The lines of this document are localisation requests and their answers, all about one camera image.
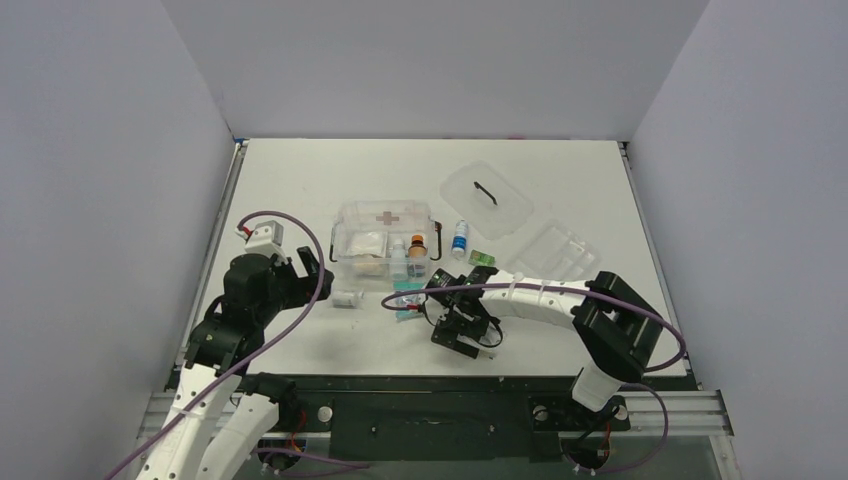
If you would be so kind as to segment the white bandage roll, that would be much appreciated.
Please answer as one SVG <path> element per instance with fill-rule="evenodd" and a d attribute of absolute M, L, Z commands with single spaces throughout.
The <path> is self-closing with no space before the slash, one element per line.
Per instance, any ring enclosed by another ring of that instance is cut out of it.
<path fill-rule="evenodd" d="M 364 300 L 364 292 L 361 290 L 333 290 L 330 302 L 334 308 L 357 309 L 361 307 Z"/>

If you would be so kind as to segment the teal packet of supplies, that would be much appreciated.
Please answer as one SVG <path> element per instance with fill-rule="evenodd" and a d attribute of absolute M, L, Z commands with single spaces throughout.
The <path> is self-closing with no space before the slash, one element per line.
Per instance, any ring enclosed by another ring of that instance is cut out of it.
<path fill-rule="evenodd" d="M 412 291 L 423 289 L 423 282 L 394 282 L 393 288 L 395 291 Z M 405 322 L 408 320 L 423 318 L 424 314 L 418 310 L 418 306 L 426 300 L 425 294 L 409 294 L 397 297 L 393 300 L 393 305 L 397 307 L 395 318 L 397 322 Z"/>

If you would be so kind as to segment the white gauze packet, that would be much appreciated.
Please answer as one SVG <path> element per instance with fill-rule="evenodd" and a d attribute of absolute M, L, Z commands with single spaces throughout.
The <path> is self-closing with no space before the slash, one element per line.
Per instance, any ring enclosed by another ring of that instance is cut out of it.
<path fill-rule="evenodd" d="M 350 236 L 345 256 L 374 255 L 385 257 L 388 239 L 389 235 L 386 231 L 356 231 Z"/>

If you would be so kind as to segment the small green box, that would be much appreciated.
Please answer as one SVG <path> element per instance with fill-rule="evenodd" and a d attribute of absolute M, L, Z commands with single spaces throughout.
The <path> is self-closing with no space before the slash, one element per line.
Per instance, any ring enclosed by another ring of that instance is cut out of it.
<path fill-rule="evenodd" d="M 473 266 L 494 267 L 496 265 L 496 259 L 490 254 L 472 250 L 468 257 L 468 263 Z"/>

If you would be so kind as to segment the white bottle blue label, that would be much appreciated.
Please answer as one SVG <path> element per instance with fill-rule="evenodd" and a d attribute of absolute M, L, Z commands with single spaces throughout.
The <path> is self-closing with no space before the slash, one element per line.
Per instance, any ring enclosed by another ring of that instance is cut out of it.
<path fill-rule="evenodd" d="M 466 220 L 459 220 L 454 228 L 451 241 L 451 255 L 455 259 L 462 259 L 467 253 L 469 235 L 469 224 Z"/>

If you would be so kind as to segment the brown bottle orange label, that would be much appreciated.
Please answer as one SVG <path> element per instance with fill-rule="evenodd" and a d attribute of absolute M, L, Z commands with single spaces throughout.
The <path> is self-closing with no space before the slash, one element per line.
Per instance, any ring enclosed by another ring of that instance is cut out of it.
<path fill-rule="evenodd" d="M 407 257 L 412 263 L 416 264 L 425 263 L 427 261 L 428 248 L 425 244 L 425 238 L 423 235 L 415 234 L 411 237 Z"/>

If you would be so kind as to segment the clear plastic medicine box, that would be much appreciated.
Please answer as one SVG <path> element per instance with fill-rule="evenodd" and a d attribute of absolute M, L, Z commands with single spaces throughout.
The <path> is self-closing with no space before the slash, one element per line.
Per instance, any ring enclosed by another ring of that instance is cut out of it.
<path fill-rule="evenodd" d="M 442 258 L 442 224 L 417 200 L 350 201 L 332 225 L 329 260 L 367 284 L 422 282 Z"/>

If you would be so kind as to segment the white bottle green label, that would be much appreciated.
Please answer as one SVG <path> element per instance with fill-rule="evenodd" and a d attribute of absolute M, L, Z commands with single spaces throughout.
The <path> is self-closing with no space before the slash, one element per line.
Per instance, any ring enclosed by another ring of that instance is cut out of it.
<path fill-rule="evenodd" d="M 402 282 L 408 278 L 407 249 L 402 238 L 395 238 L 390 248 L 389 275 L 393 281 Z"/>

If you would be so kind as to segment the clear plastic divider tray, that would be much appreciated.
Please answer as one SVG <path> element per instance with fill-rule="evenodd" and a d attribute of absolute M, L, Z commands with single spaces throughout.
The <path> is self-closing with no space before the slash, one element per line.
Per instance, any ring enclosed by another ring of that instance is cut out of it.
<path fill-rule="evenodd" d="M 527 277 L 555 281 L 594 278 L 600 270 L 599 251 L 559 220 L 549 220 L 502 266 Z"/>

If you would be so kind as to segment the blue white wipe packets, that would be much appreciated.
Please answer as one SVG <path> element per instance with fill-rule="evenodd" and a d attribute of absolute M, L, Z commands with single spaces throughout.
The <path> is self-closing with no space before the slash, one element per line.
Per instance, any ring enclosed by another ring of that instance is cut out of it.
<path fill-rule="evenodd" d="M 487 332 L 478 340 L 474 340 L 473 343 L 479 350 L 479 357 L 487 360 L 495 360 L 503 341 L 503 331 L 495 328 L 494 326 L 489 326 Z"/>

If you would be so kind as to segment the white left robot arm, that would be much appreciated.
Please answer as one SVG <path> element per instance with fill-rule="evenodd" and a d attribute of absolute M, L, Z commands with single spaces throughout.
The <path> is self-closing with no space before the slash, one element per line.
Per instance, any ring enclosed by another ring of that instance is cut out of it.
<path fill-rule="evenodd" d="M 270 428 L 285 430 L 298 416 L 290 383 L 261 386 L 254 377 L 245 399 L 223 427 L 217 425 L 251 361 L 270 347 L 265 330 L 284 310 L 307 314 L 330 293 L 333 280 L 322 250 L 297 250 L 306 273 L 273 248 L 229 263 L 223 292 L 192 331 L 180 380 L 160 431 L 151 439 L 140 479 L 230 479 Z"/>

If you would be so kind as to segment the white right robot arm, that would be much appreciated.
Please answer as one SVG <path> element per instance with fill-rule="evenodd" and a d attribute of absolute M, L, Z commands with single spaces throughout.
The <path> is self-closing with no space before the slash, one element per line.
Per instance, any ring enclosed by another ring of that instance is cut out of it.
<path fill-rule="evenodd" d="M 578 427 L 608 415 L 619 388 L 642 380 L 663 331 L 657 311 L 607 271 L 585 281 L 551 282 L 495 267 L 475 267 L 459 276 L 438 269 L 424 296 L 443 309 L 432 342 L 472 359 L 499 345 L 507 317 L 575 332 L 589 361 L 563 403 L 566 418 Z M 496 340 L 490 340 L 491 333 Z"/>

